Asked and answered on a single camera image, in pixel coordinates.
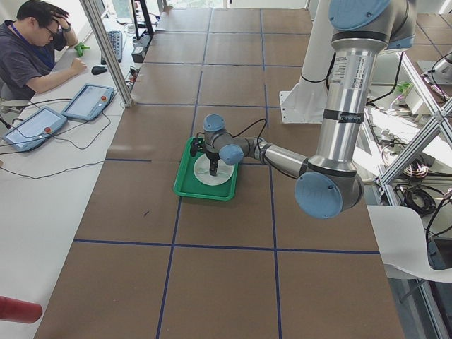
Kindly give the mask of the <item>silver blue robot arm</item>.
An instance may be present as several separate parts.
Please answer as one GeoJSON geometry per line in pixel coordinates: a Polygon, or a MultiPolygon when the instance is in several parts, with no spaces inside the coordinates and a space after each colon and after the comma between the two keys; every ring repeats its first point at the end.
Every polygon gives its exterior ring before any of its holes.
{"type": "Polygon", "coordinates": [[[204,119],[200,150],[213,164],[235,165],[252,157],[295,177],[296,201],[314,218],[334,218],[355,206],[364,186],[352,157],[375,59],[385,49],[412,46],[416,16],[415,1],[330,2],[326,17],[335,61],[315,155],[305,157],[259,137],[234,137],[218,114],[204,119]]]}

